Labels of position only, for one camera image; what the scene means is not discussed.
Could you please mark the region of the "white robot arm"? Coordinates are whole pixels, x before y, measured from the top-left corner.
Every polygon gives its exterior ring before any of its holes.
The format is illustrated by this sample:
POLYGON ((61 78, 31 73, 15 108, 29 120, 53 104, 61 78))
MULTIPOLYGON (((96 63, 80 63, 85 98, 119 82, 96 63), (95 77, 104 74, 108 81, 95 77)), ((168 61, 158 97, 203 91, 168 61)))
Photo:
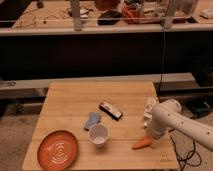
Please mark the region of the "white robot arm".
POLYGON ((170 99, 151 109, 152 119, 147 133, 155 140, 165 135, 168 127, 174 128, 213 152, 213 127, 180 114, 181 105, 170 99))

